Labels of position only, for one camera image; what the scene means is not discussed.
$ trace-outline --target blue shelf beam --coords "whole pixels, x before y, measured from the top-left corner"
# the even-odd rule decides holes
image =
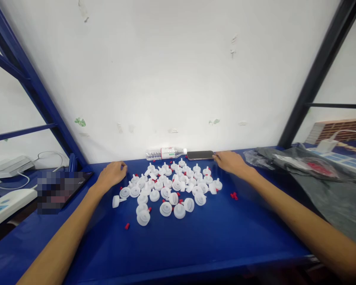
[[[24,84],[29,84],[29,78],[25,78],[24,74],[20,72],[13,64],[0,54],[0,67]]]
[[[53,123],[57,124],[57,127],[53,127],[50,130],[67,156],[74,153],[78,162],[78,170],[85,167],[87,162],[84,155],[80,151],[1,10],[0,52],[25,78],[29,79],[30,84],[24,84],[21,81],[20,84],[45,120],[45,123],[47,125]]]
[[[54,127],[57,127],[56,123],[51,123],[51,124],[42,125],[42,126],[38,126],[38,127],[32,127],[32,128],[28,128],[28,129],[22,129],[19,131],[13,131],[13,132],[9,132],[9,133],[3,133],[3,134],[0,134],[0,141],[5,140],[5,139],[10,139],[13,137],[18,137],[21,135],[26,135],[29,133],[35,133],[37,131],[42,131],[45,129],[51,129]]]

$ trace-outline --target white plastic part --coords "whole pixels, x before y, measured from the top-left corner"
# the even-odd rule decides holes
[[[214,180],[214,184],[215,184],[216,189],[218,189],[219,191],[223,188],[223,183],[221,183],[219,181],[219,178]]]
[[[202,182],[202,183],[199,183],[198,186],[202,189],[202,192],[203,194],[206,194],[207,191],[208,191],[208,186],[206,183]]]
[[[196,166],[193,167],[193,171],[194,171],[195,173],[197,173],[197,172],[200,173],[201,168],[198,166],[198,164],[196,164]]]
[[[208,166],[207,166],[207,168],[204,168],[204,169],[203,169],[203,176],[206,176],[206,175],[208,175],[208,176],[211,175],[211,170],[208,169]]]
[[[212,195],[216,195],[217,194],[217,191],[216,191],[216,186],[215,186],[215,183],[212,182],[209,186],[208,186],[210,192]]]
[[[163,183],[163,186],[170,189],[171,186],[173,186],[173,182],[172,182],[171,180],[166,180],[166,181]]]
[[[178,162],[178,165],[179,165],[180,167],[184,167],[185,164],[186,164],[186,163],[183,161],[183,158],[181,158],[181,160]]]
[[[168,200],[172,205],[178,204],[179,198],[177,192],[170,193]]]
[[[203,194],[203,190],[202,188],[200,188],[199,186],[194,186],[193,190],[193,195],[195,196],[196,194],[200,193],[200,194]]]
[[[175,170],[177,168],[178,164],[175,163],[175,161],[173,161],[172,165],[170,165],[171,170]]]
[[[206,203],[206,196],[203,193],[198,193],[194,197],[198,206],[203,206]]]
[[[161,181],[162,183],[164,183],[166,180],[167,180],[167,177],[164,176],[164,175],[161,175],[161,176],[158,178],[158,181]]]
[[[148,170],[152,171],[153,169],[155,169],[155,166],[152,165],[151,162],[149,162]]]
[[[169,188],[166,188],[166,187],[162,188],[162,189],[161,189],[161,196],[162,196],[162,198],[164,198],[164,199],[168,199],[169,196],[170,196],[170,189],[169,189]]]
[[[197,179],[197,185],[204,183],[205,181],[203,180],[203,178],[199,178]]]
[[[137,197],[137,204],[146,204],[148,202],[148,200],[149,200],[148,196],[141,193]]]
[[[165,168],[165,170],[167,171],[169,169],[169,165],[164,162],[162,168]]]
[[[131,197],[132,198],[138,197],[140,195],[140,192],[141,192],[141,189],[139,187],[137,187],[137,186],[133,187],[131,189]]]
[[[147,211],[147,210],[148,210],[148,205],[146,205],[145,203],[141,203],[136,208],[136,214],[138,215],[141,211]]]
[[[137,222],[140,224],[140,226],[146,226],[149,221],[150,221],[150,214],[148,210],[141,211],[137,215]]]
[[[185,182],[185,185],[189,184],[189,179],[188,179],[188,177],[186,175],[184,175],[181,178],[179,178],[179,181]]]
[[[136,176],[136,175],[133,174],[133,177],[132,177],[132,179],[131,179],[131,182],[132,182],[133,184],[136,184],[139,180],[140,180],[140,178],[139,178],[138,176]]]
[[[186,186],[186,192],[190,193],[192,191],[192,189],[194,188],[194,184],[193,183],[189,183],[189,186]]]
[[[169,202],[163,202],[162,205],[159,207],[159,212],[164,217],[168,217],[171,214],[171,204]]]
[[[153,190],[150,195],[149,198],[152,202],[156,202],[159,199],[159,191]]]
[[[194,210],[195,203],[193,198],[186,198],[182,204],[187,212],[191,213]]]
[[[120,198],[128,198],[129,195],[131,194],[131,190],[128,187],[124,187],[123,189],[120,190]]]
[[[185,166],[184,166],[184,167],[182,167],[182,170],[183,170],[183,172],[188,172],[188,171],[190,171],[190,170],[191,170],[191,168],[190,168],[190,167],[188,167],[188,166],[187,166],[187,164],[185,164]]]
[[[165,175],[166,175],[166,176],[170,176],[172,173],[173,173],[173,172],[171,171],[171,169],[168,168],[168,169],[166,169]]]
[[[115,195],[112,199],[112,208],[117,208],[120,204],[120,202],[125,201],[126,198],[120,198],[119,195]]]
[[[175,169],[175,173],[176,173],[176,174],[179,174],[179,173],[182,173],[182,172],[183,172],[182,168],[178,165],[178,166],[176,167],[176,169]]]
[[[190,178],[190,179],[189,179],[189,184],[190,184],[190,183],[194,184],[194,186],[197,185],[197,181],[196,181],[195,178]]]
[[[174,180],[172,188],[176,191],[180,191],[181,190],[181,182],[178,179]]]
[[[138,188],[140,188],[140,189],[142,189],[142,188],[144,188],[145,187],[145,180],[144,179],[139,179],[138,181],[137,181],[137,183],[136,183],[136,186],[138,187]]]
[[[158,167],[158,174],[159,175],[164,175],[165,173],[166,173],[166,169],[165,168]]]
[[[195,172],[195,173],[194,173],[194,178],[195,178],[196,180],[202,179],[202,178],[203,178],[203,174],[200,173],[200,172]]]
[[[160,191],[163,188],[163,183],[161,181],[157,181],[156,183],[154,183],[154,189],[156,189],[157,191]]]
[[[154,189],[154,181],[149,178],[148,182],[146,183],[146,186],[148,186],[149,189]]]
[[[178,204],[177,206],[175,206],[174,207],[174,216],[177,219],[183,219],[186,216],[185,207],[181,204]]]
[[[132,189],[133,187],[135,187],[136,184],[135,183],[132,183],[131,181],[129,182],[129,185],[128,185],[128,188],[129,189]]]
[[[148,182],[148,176],[144,176],[144,174],[141,174],[140,180],[144,180],[144,182]]]
[[[192,171],[192,170],[189,170],[189,171],[186,172],[186,176],[187,176],[188,178],[193,178],[193,177],[194,177],[194,174],[195,174],[195,172]]]
[[[149,173],[149,176],[153,179],[153,180],[157,180],[157,175],[153,173],[153,171],[151,173]]]
[[[213,181],[213,179],[210,175],[206,175],[205,177],[203,177],[203,180],[207,185],[210,185]]]

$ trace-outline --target transparent plastic bag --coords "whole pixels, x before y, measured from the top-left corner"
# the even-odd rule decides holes
[[[275,170],[269,159],[259,155],[253,150],[247,150],[243,152],[246,162],[253,166],[257,166],[264,169]]]

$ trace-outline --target white device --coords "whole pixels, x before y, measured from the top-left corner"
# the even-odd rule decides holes
[[[20,189],[0,197],[0,224],[37,198],[34,189]]]
[[[19,156],[12,160],[0,161],[0,179],[18,175],[18,172],[32,168],[34,163],[26,156]]]

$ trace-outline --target plastic bottle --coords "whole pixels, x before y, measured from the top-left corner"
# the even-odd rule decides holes
[[[161,159],[172,159],[178,158],[181,155],[186,155],[186,148],[168,147],[160,148],[156,150],[146,151],[146,160],[161,160]]]

